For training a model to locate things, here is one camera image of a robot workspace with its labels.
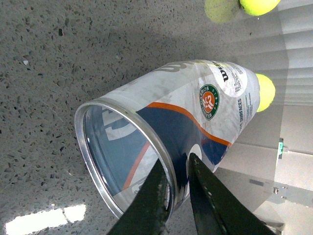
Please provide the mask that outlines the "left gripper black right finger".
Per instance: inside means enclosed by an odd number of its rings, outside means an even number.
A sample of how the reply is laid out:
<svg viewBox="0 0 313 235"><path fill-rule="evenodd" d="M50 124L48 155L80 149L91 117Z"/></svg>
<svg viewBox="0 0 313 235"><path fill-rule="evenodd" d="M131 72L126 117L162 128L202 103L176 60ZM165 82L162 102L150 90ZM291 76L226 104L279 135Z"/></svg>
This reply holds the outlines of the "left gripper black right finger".
<svg viewBox="0 0 313 235"><path fill-rule="evenodd" d="M190 199L199 235L272 235L195 154L189 157Z"/></svg>

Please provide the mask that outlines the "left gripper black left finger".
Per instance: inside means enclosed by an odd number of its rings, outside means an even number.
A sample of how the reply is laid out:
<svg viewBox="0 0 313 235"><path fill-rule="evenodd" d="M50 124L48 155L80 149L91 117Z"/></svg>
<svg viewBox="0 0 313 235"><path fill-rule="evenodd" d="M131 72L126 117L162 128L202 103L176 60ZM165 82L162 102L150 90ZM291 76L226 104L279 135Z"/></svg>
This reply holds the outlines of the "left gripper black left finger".
<svg viewBox="0 0 313 235"><path fill-rule="evenodd" d="M108 232L110 235L160 235L168 218L167 178L157 160L139 193Z"/></svg>

